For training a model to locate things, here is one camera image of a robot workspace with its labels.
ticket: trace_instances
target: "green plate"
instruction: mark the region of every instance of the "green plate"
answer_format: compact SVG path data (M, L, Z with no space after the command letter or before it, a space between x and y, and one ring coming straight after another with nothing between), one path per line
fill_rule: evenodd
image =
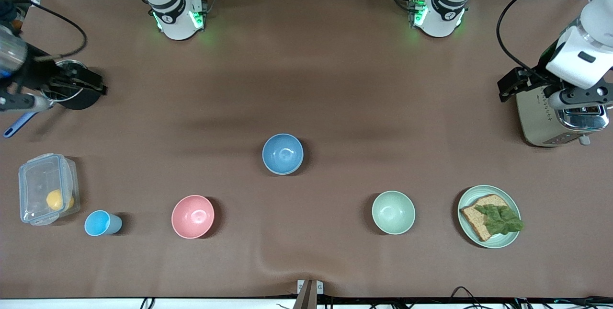
M517 205L509 196L509 194L505 193L502 189L493 187L492 185L482 184L476 185L475 187L468 189L468 191L466 191L464 195L462 195L462 197L460 198L460 202L458 203L458 219L460 220L460 226L462 226L462 230L464 230L466 236L468 236L469 239L471 239L473 242L486 248L503 248L513 243L513 241L515 241L515 239L517 238L517 235L519 235L519 232L510 232L506 235L497 233L496 235L493 235L489 240L485 242L481 241L477 236L477 233L475 233L475 231L473 230L473 227L470 226L470 223L466 220L466 218L464 217L464 215L462 215L462 212L460 211L462 208L474 204L475 201L477 201L479 198L489 194L496 194L497 196L501 197L509 205L512 211L517 214L519 219L522 218L522 216L519 214L519 209L517 208Z

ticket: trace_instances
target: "light green bowl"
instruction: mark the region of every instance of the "light green bowl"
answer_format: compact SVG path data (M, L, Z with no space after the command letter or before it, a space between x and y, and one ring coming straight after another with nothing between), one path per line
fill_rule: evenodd
M400 235L413 226L415 206L411 199L401 192L383 192L373 203L373 220L383 232Z

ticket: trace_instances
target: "plastic container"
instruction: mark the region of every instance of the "plastic container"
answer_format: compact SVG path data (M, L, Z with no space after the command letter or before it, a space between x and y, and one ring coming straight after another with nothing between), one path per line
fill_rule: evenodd
M75 162L61 154L43 154L19 168L22 222L41 226L79 211Z

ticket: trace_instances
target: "brown tablecloth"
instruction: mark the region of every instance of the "brown tablecloth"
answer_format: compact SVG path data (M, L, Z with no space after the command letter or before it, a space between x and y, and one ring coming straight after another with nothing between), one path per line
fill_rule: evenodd
M206 32L171 41L140 0L43 0L86 30L75 59L103 71L92 108L57 106L1 143L0 296L264 296L316 278L333 296L611 295L613 133L538 149L522 141L496 81L514 64L495 25L510 0L471 0L444 39L410 29L390 0L217 0ZM521 0L503 26L528 64L580 12L575 0ZM35 8L24 38L47 52L79 34ZM6 128L17 118L0 117ZM272 176L271 135L298 136L306 161ZM81 211L51 226L19 220L17 170L55 152L77 163ZM491 184L526 228L510 246L467 241L458 194ZM374 197L416 205L412 229L382 235ZM206 239L170 213L211 198ZM120 235L88 237L87 215L120 214Z

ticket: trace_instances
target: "bread slice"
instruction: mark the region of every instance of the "bread slice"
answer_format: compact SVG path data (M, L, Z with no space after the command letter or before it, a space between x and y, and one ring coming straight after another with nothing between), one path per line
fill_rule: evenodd
M492 234L486 228L484 222L486 220L486 215L477 211L475 206L477 205L494 205L494 206L509 206L503 198L497 196L496 194L486 195L484 197L479 198L479 200L475 201L472 205L462 208L462 215L466 218L466 220L473 227L477 236L481 241L487 241L492 237Z

